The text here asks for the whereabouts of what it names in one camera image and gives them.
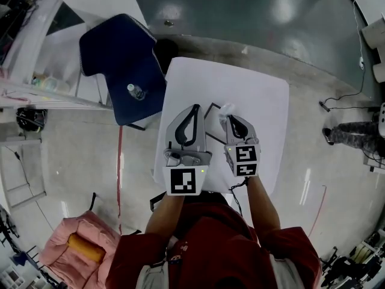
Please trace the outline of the dark box with white inside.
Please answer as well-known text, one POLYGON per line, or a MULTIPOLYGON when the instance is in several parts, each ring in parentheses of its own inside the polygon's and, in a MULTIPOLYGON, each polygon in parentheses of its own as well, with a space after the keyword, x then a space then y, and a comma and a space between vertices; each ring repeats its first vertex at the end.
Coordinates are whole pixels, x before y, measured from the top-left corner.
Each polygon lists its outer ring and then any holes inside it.
POLYGON ((226 145, 226 132, 222 129, 219 120, 220 109, 219 105, 212 102, 206 110, 204 115, 206 135, 220 144, 226 145))

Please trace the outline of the clear plastic bag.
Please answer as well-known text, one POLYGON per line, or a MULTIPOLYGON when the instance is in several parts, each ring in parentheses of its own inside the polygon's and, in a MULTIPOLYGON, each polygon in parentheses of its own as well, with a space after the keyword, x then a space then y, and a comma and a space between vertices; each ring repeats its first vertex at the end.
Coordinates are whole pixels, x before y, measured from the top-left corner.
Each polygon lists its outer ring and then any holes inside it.
POLYGON ((234 110, 235 110, 235 105, 230 103, 227 103, 220 108, 218 112, 218 118, 219 118, 219 123, 224 130, 226 130, 227 116, 232 115, 234 110))

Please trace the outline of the person's red shirt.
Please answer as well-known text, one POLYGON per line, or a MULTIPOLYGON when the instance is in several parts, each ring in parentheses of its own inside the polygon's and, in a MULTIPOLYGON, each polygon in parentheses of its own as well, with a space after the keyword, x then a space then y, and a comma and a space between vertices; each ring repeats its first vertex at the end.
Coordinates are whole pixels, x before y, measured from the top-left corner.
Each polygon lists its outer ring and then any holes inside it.
POLYGON ((106 289, 135 289, 146 268, 163 263, 170 289, 315 289, 321 275, 318 254, 302 228, 258 238, 227 205, 185 205, 174 236, 172 247, 155 233, 123 236, 106 289))

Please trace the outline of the red floor tape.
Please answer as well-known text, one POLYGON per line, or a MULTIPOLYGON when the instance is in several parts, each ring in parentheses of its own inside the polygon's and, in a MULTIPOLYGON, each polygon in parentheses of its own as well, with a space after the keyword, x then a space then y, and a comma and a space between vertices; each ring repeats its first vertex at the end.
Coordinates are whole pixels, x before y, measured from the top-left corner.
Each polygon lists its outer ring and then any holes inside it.
POLYGON ((324 200, 325 200, 325 195, 326 195, 326 192, 327 192, 327 186, 326 185, 322 185, 320 187, 318 187, 316 189, 316 192, 317 192, 317 196, 316 196, 316 213, 315 213, 315 216, 313 218, 313 222, 312 222, 312 226, 308 232, 308 237, 311 236, 311 234, 313 233, 314 231, 314 228, 316 226, 316 223, 318 221, 318 218, 319 218, 319 215, 321 213, 321 210, 322 210, 322 206, 323 206, 323 203, 324 203, 324 200))
POLYGON ((122 220, 121 220, 121 155, 122 155, 122 137, 123 127, 119 126, 119 139, 117 148, 117 206, 118 206, 118 221, 119 221, 119 234, 122 235, 122 220))

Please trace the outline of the clear water bottle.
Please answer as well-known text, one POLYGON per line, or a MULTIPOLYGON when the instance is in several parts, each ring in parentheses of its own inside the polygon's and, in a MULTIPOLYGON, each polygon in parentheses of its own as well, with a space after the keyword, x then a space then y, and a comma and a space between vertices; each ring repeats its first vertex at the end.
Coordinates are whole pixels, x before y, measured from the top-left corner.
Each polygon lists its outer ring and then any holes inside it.
POLYGON ((128 84, 127 90, 129 94, 138 101, 142 101, 146 96, 146 93, 138 85, 128 84))

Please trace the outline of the white square table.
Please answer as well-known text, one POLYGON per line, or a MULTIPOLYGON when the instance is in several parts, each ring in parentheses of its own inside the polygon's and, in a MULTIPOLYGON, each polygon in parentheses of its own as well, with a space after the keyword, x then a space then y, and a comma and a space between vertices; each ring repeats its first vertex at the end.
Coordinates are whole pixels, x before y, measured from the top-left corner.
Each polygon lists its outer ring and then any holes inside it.
POLYGON ((193 58, 172 59, 155 154, 153 179, 165 185, 165 132, 184 109, 199 104, 235 106, 234 114, 251 123, 260 141, 259 176, 268 194, 274 191, 280 170, 288 121, 289 85, 280 78, 228 64, 193 58))

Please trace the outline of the white metal frame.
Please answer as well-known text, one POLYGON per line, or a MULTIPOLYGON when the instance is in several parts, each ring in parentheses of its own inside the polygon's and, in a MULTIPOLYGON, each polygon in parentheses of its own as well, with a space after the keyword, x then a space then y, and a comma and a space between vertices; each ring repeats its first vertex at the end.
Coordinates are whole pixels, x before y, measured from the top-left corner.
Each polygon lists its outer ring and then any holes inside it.
POLYGON ((43 149, 42 149, 42 140, 41 139, 26 139, 23 136, 18 136, 18 140, 13 141, 0 141, 0 206, 3 207, 4 210, 8 214, 11 214, 12 212, 25 207, 33 202, 37 202, 39 199, 46 196, 46 189, 45 189, 45 179, 44 179, 44 168, 43 168, 43 149), (15 191, 18 191, 19 189, 23 188, 29 188, 29 184, 26 182, 22 185, 18 185, 15 188, 8 189, 5 182, 5 176, 4 176, 4 166, 2 162, 2 148, 9 148, 10 146, 28 146, 28 145, 37 145, 39 147, 40 151, 40 160, 38 161, 38 164, 40 165, 40 169, 42 172, 42 191, 39 194, 32 194, 29 198, 18 202, 14 205, 10 203, 9 195, 11 193, 14 193, 15 191))

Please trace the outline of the dark blue chair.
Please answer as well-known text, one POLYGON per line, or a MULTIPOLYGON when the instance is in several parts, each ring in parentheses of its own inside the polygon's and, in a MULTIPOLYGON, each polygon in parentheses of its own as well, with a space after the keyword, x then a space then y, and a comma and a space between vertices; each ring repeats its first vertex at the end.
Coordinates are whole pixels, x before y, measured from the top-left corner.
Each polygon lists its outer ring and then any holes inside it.
POLYGON ((134 127, 135 122, 162 110, 166 81, 153 51, 155 44, 152 33, 127 14, 111 17, 79 39, 82 74, 105 77, 120 126, 134 127), (141 87, 145 98, 134 99, 128 84, 141 87))

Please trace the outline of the pink padded bag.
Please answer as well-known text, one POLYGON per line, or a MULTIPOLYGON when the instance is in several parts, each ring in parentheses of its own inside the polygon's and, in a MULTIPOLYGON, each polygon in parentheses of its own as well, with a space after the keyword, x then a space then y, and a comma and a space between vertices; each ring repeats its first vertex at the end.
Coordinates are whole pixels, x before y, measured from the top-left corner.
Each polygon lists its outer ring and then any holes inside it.
POLYGON ((120 235, 115 230, 94 212, 86 211, 79 217, 61 221, 40 252, 39 260, 70 289, 106 289, 106 278, 119 240, 120 235), (105 250, 101 263, 68 247, 68 239, 74 233, 105 250))

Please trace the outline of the person's left forearm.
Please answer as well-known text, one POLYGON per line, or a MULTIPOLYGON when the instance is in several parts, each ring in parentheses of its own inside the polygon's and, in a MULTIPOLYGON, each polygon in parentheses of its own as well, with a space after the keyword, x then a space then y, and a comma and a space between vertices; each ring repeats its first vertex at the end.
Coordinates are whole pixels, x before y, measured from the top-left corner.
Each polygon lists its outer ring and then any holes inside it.
POLYGON ((176 230, 184 199, 184 196, 166 194, 151 215, 144 233, 155 234, 168 241, 176 230))

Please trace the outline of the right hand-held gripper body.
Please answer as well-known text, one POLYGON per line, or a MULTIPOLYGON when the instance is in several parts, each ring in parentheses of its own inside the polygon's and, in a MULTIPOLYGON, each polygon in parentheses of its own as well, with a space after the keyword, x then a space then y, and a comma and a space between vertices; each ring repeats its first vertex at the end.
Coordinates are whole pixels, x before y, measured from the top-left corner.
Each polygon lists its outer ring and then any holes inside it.
POLYGON ((224 146, 226 161, 235 177, 251 177, 258 175, 260 162, 260 144, 258 138, 247 138, 245 141, 224 146))

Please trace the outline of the person's black trousers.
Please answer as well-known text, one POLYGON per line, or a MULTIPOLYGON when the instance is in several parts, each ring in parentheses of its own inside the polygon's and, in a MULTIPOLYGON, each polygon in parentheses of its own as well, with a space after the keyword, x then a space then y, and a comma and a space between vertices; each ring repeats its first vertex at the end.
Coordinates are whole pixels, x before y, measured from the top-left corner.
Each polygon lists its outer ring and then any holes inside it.
POLYGON ((229 205, 225 197, 221 193, 202 191, 198 196, 185 196, 186 204, 207 203, 207 204, 223 204, 229 205))

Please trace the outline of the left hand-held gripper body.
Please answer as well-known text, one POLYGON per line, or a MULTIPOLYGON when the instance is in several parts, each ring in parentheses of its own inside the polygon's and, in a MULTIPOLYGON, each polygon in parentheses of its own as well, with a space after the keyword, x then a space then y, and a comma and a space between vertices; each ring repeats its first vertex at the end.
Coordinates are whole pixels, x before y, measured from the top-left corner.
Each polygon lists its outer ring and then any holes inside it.
POLYGON ((166 149, 162 172, 169 196, 198 196, 205 182, 212 153, 166 149))

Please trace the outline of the white metal shelf rack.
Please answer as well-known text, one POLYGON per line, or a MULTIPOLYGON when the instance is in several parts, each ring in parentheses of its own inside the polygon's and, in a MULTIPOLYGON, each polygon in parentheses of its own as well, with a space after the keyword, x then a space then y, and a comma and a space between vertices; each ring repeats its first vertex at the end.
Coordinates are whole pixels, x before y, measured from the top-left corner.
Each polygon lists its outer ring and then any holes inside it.
POLYGON ((79 40, 89 27, 63 0, 0 0, 0 107, 110 110, 101 75, 85 76, 79 40))

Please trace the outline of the white curved desk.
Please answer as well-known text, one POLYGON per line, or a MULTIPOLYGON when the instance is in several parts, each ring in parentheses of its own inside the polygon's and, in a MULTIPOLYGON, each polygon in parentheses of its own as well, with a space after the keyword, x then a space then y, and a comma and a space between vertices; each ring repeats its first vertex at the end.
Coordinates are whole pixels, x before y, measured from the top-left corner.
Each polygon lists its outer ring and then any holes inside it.
POLYGON ((378 51, 380 62, 373 65, 372 70, 378 83, 385 82, 385 15, 362 29, 367 45, 378 51))

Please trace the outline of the person's right forearm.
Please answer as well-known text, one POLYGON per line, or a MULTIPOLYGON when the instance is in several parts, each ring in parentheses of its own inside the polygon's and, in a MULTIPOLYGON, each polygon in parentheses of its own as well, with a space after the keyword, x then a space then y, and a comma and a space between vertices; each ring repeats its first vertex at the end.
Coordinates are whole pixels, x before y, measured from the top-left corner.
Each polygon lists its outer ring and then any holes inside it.
POLYGON ((257 235, 263 236, 281 229, 279 215, 259 176, 249 178, 247 195, 251 219, 257 235))

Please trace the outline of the orange roll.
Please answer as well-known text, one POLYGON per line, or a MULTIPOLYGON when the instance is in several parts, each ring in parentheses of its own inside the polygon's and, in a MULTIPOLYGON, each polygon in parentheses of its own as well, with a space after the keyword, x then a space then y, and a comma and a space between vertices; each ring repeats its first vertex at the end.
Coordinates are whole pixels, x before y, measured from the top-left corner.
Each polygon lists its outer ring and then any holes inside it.
POLYGON ((82 254, 96 263, 101 263, 106 254, 102 247, 91 243, 76 233, 70 235, 67 245, 77 251, 77 253, 82 254))

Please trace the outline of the black equipment pile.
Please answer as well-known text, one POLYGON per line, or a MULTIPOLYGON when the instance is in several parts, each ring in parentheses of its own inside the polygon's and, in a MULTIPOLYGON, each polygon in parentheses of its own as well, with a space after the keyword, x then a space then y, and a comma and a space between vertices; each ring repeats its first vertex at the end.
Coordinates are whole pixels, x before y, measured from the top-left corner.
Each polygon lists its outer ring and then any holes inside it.
POLYGON ((385 273, 385 228, 374 231, 355 246, 348 255, 332 248, 321 258, 321 289, 364 289, 375 286, 385 273))

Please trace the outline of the black table frame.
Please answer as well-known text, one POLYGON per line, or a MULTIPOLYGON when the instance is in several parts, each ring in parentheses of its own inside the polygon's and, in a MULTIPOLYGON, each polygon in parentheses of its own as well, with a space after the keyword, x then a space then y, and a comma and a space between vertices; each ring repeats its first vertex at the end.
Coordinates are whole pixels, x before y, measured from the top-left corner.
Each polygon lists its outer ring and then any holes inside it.
POLYGON ((162 201, 163 197, 166 194, 167 194, 166 192, 163 192, 163 193, 161 193, 161 194, 151 198, 151 200, 150 200, 150 210, 151 210, 151 212, 154 212, 154 210, 160 204, 160 202, 162 201))

